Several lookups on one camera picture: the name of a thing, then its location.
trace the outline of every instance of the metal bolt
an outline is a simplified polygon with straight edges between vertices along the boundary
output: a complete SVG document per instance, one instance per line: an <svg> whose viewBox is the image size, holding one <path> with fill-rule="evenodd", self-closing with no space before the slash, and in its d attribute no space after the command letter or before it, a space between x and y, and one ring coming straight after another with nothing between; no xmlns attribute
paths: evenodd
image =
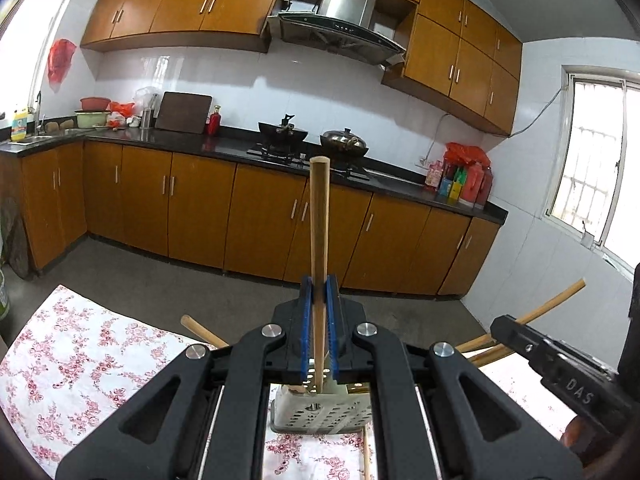
<svg viewBox="0 0 640 480"><path fill-rule="evenodd" d="M433 352L438 357L451 357L454 354L454 349L449 343L443 342L433 345Z"/></svg>
<svg viewBox="0 0 640 480"><path fill-rule="evenodd" d="M262 327L262 335L265 337L278 337L282 334L282 327L275 323L269 323Z"/></svg>
<svg viewBox="0 0 640 480"><path fill-rule="evenodd" d="M360 323L356 330L358 334L363 335L364 337L370 337L378 333L378 327L373 323Z"/></svg>
<svg viewBox="0 0 640 480"><path fill-rule="evenodd" d="M207 349L204 345L191 345L187 348L185 355L188 359L202 359L206 353Z"/></svg>

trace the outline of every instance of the red plastic bag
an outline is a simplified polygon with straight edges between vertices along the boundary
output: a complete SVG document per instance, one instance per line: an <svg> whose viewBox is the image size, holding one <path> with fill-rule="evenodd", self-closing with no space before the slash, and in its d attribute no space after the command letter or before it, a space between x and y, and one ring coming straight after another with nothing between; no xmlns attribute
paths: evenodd
<svg viewBox="0 0 640 480"><path fill-rule="evenodd" d="M133 107L135 105L135 103L122 105L120 103L117 103L116 101L111 101L111 103L109 103L109 110L111 112L119 112L125 117L131 117L133 115Z"/></svg>
<svg viewBox="0 0 640 480"><path fill-rule="evenodd" d="M49 49L47 59L47 77L49 86L57 92L71 68L71 58L76 46L69 40L56 40Z"/></svg>
<svg viewBox="0 0 640 480"><path fill-rule="evenodd" d="M483 168L490 168L491 161L484 150L478 146L465 146L457 142L448 142L444 160L457 166L469 166L475 162L482 164Z"/></svg>

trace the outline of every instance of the countertop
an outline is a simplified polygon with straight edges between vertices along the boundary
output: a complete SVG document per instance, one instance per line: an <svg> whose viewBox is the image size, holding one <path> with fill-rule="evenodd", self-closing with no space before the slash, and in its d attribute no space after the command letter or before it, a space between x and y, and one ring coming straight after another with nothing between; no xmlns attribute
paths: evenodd
<svg viewBox="0 0 640 480"><path fill-rule="evenodd" d="M66 135L54 136L52 139L44 140L31 145L16 145L8 142L0 143L0 154L6 153L13 156L27 156L33 153L42 152L55 148L62 144L74 142L83 138L96 140L98 142L114 142L126 144L127 146L139 146L140 148L151 148L174 153L185 153L188 155L210 156L221 160L249 164L268 170L285 171L286 173L308 176L308 164L291 164L285 166L277 162L263 160L258 155L250 155L246 151L259 141L256 134L254 140L231 137L206 137L199 134L185 134L181 132L170 132L167 130L141 130L139 128L128 128L126 130L89 130L85 132L72 132ZM383 174L372 174L369 171L370 180L359 180L357 178L346 178L339 174L331 175L331 182L342 186L353 187L365 191L382 193L387 196L410 200L434 206L439 209L451 211L453 213L481 218L489 222L503 225L507 211L497 205L487 202L484 209L466 207L458 202L443 198L432 193L424 186L414 184L394 176Z"/></svg>

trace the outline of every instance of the range hood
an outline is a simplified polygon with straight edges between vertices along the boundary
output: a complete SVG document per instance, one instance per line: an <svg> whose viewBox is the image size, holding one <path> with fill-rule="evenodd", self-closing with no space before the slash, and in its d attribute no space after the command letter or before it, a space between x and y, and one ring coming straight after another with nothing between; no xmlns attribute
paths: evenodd
<svg viewBox="0 0 640 480"><path fill-rule="evenodd" d="M318 11L279 12L267 18L271 35L372 65L404 60L405 49L369 30L376 0L321 0Z"/></svg>

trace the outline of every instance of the cutting board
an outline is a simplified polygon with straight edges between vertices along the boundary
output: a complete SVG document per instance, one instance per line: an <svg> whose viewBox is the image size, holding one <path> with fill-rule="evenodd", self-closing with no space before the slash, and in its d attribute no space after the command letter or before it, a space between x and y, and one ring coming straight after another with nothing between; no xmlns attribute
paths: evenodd
<svg viewBox="0 0 640 480"><path fill-rule="evenodd" d="M188 134L201 134L207 123L212 97L182 92L165 92L156 128Z"/></svg>

